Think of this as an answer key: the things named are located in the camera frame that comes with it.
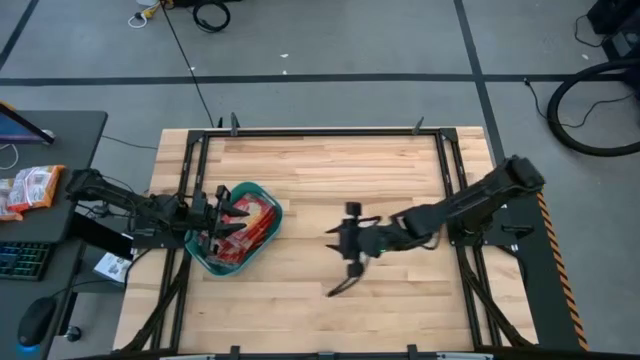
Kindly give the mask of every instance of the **teal bowl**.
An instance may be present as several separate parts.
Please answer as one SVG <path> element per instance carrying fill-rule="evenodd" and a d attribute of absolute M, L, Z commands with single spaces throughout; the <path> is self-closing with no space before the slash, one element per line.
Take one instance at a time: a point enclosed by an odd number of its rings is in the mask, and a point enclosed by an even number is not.
<path fill-rule="evenodd" d="M 267 230 L 267 239 L 264 241 L 264 243 L 260 245 L 259 248 L 252 250 L 240 266 L 234 269 L 229 269 L 224 266 L 209 263 L 206 260 L 207 255 L 205 251 L 198 244 L 198 232 L 189 231 L 185 235 L 185 248 L 187 249 L 187 251 L 214 276 L 231 276 L 239 273 L 253 260 L 253 258 L 255 258 L 265 247 L 267 247 L 267 245 L 269 245 L 269 243 L 271 243 L 273 239 L 276 238 L 278 232 L 280 232 L 280 225 L 282 224 L 282 207 L 280 206 L 278 201 L 276 201 L 273 196 L 264 191 L 264 189 L 261 188 L 258 184 L 252 182 L 243 182 L 234 187 L 233 190 L 231 190 L 231 203 L 235 204 L 236 201 L 240 200 L 240 198 L 242 198 L 246 193 L 260 195 L 270 200 L 275 205 L 276 219 L 274 220 L 271 227 Z"/>

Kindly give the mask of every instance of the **food package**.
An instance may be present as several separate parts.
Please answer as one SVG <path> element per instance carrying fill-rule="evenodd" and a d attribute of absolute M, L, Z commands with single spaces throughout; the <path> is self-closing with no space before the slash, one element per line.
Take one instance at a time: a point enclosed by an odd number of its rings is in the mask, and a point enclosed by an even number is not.
<path fill-rule="evenodd" d="M 22 220 L 22 215 L 7 208 L 14 179 L 0 179 L 0 221 Z"/>
<path fill-rule="evenodd" d="M 50 165 L 20 170 L 9 193 L 9 210 L 50 207 L 62 169 L 63 165 Z"/>
<path fill-rule="evenodd" d="M 234 246 L 250 249 L 256 242 L 256 235 L 268 229 L 273 222 L 275 208 L 265 198 L 249 193 L 233 204 L 233 207 L 248 212 L 249 216 L 231 217 L 225 215 L 222 217 L 222 222 L 225 224 L 244 223 L 247 225 L 244 229 L 228 236 L 227 240 Z"/>
<path fill-rule="evenodd" d="M 222 221 L 227 224 L 244 223 L 247 225 L 245 228 L 225 239 L 207 242 L 203 234 L 200 238 L 201 244 L 209 244 L 207 261 L 229 269 L 242 265 L 250 252 L 262 245 L 267 239 L 269 227 L 276 219 L 275 206 L 259 195 L 247 193 L 233 206 L 248 212 L 249 216 L 223 216 Z"/>

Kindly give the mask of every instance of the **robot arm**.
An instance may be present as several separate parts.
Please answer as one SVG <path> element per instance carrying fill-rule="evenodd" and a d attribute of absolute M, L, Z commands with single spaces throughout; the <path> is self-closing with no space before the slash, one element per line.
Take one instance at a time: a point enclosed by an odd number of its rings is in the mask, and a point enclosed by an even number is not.
<path fill-rule="evenodd" d="M 216 206 L 209 204 L 207 195 L 201 191 L 194 193 L 191 206 L 184 201 L 184 194 L 144 197 L 107 182 L 95 169 L 74 170 L 65 190 L 72 201 L 99 200 L 129 212 L 135 222 L 130 229 L 134 238 L 157 238 L 162 243 L 166 238 L 181 242 L 189 230 L 206 230 L 212 237 L 227 237 L 245 224 L 224 224 L 221 216 L 248 215 L 229 203 L 231 193 L 224 185 L 216 191 Z"/>

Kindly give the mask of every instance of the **small white object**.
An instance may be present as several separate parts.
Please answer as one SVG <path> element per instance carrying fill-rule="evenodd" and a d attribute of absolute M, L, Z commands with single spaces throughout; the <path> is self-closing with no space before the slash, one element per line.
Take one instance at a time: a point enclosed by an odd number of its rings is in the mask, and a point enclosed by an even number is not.
<path fill-rule="evenodd" d="M 96 267 L 93 268 L 93 271 L 109 279 L 124 283 L 124 276 L 129 266 L 131 266 L 131 261 L 106 253 Z"/>

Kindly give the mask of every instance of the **wooden table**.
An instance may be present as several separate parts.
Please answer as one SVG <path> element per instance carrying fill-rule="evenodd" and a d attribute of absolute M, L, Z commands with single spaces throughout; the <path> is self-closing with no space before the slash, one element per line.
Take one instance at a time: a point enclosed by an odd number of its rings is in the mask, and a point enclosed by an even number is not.
<path fill-rule="evenodd" d="M 493 168 L 484 132 L 457 131 L 473 183 Z M 163 132 L 151 193 L 177 190 L 186 136 L 187 130 Z M 192 262 L 180 353 L 228 353 L 231 345 L 243 353 L 403 352 L 407 344 L 420 351 L 471 350 L 460 273 L 445 230 L 437 250 L 385 253 L 371 261 L 358 285 L 325 297 L 346 275 L 346 263 L 324 246 L 337 242 L 324 231 L 339 224 L 346 201 L 362 202 L 364 215 L 388 216 L 444 197 L 434 143 L 409 136 L 212 141 L 204 191 L 255 181 L 279 200 L 285 216 L 277 239 L 238 276 L 216 278 Z M 535 342 L 517 261 L 493 248 L 484 253 L 496 303 Z M 164 259 L 165 250 L 154 250 L 132 270 L 114 348 L 131 340 L 156 305 Z M 172 314 L 170 308 L 163 346 Z M 484 311 L 478 314 L 488 344 Z"/>

